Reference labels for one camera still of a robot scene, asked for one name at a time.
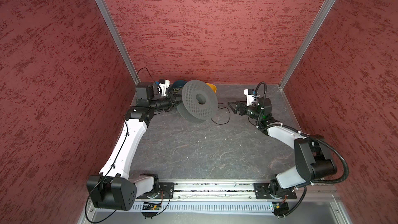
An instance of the spool center hole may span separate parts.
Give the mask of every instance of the spool center hole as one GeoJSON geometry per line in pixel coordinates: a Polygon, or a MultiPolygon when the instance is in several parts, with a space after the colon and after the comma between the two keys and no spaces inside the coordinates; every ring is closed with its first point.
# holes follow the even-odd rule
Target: spool center hole
{"type": "Polygon", "coordinates": [[[206,98],[202,94],[197,94],[196,95],[196,100],[198,101],[199,104],[203,105],[206,103],[206,98]]]}

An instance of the red textured wall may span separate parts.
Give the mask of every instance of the red textured wall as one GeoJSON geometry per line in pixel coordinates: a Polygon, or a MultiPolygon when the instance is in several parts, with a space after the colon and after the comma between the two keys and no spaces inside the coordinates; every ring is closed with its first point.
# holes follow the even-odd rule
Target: red textured wall
{"type": "Polygon", "coordinates": [[[94,0],[0,0],[1,223],[75,224],[134,93],[94,0]]]}
{"type": "Polygon", "coordinates": [[[398,222],[397,20],[398,0],[337,0],[285,88],[347,159],[336,186],[354,223],[398,222]]]}
{"type": "Polygon", "coordinates": [[[214,83],[279,83],[323,1],[106,0],[137,69],[214,83]]]}

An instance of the yellow bowl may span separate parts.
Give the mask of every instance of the yellow bowl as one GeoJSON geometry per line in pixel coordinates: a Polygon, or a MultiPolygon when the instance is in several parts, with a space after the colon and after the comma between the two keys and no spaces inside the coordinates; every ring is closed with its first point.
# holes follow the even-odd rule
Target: yellow bowl
{"type": "Polygon", "coordinates": [[[211,87],[211,89],[213,89],[214,93],[216,93],[216,91],[217,91],[216,86],[214,86],[213,84],[210,84],[210,83],[206,83],[206,84],[209,85],[209,87],[211,87]]]}

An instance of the metal corner post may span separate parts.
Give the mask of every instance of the metal corner post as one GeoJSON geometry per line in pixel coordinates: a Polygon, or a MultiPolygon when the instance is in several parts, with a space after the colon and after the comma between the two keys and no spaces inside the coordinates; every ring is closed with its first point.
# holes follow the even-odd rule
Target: metal corner post
{"type": "Polygon", "coordinates": [[[325,20],[326,16],[328,15],[331,7],[333,6],[336,0],[325,0],[318,11],[314,21],[310,29],[308,30],[304,40],[301,43],[301,46],[298,48],[296,55],[294,56],[289,68],[286,70],[285,75],[283,76],[279,86],[283,89],[286,86],[289,78],[293,74],[294,70],[296,69],[298,63],[300,62],[302,56],[304,55],[305,51],[307,50],[308,46],[310,45],[312,39],[315,37],[315,34],[318,32],[319,28],[321,27],[323,21],[325,20]]]}
{"type": "Polygon", "coordinates": [[[116,24],[112,19],[111,13],[105,3],[105,0],[95,0],[99,10],[101,11],[102,17],[104,18],[106,25],[109,28],[109,31],[112,34],[113,39],[119,49],[120,54],[123,57],[124,62],[126,63],[127,69],[130,72],[132,79],[134,80],[135,84],[140,82],[140,79],[137,77],[137,71],[134,68],[134,65],[130,59],[130,56],[127,52],[127,49],[123,43],[122,38],[120,37],[119,31],[117,30],[116,24]]]}

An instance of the gray tabletop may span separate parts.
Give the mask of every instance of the gray tabletop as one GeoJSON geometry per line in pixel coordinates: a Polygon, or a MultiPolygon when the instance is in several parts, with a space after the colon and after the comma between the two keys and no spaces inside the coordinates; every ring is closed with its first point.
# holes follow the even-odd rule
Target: gray tabletop
{"type": "MultiPolygon", "coordinates": [[[[228,101],[246,100],[243,90],[256,87],[216,86],[218,102],[225,106],[228,101]]],[[[276,85],[268,85],[267,97],[271,99],[273,117],[293,126],[276,85]]],[[[213,120],[226,122],[227,110],[219,109],[213,120]]],[[[256,130],[247,116],[231,112],[231,120],[225,125],[211,120],[194,124],[174,109],[152,118],[138,145],[130,175],[154,173],[161,179],[264,180],[293,165],[293,149],[256,130]]]]}

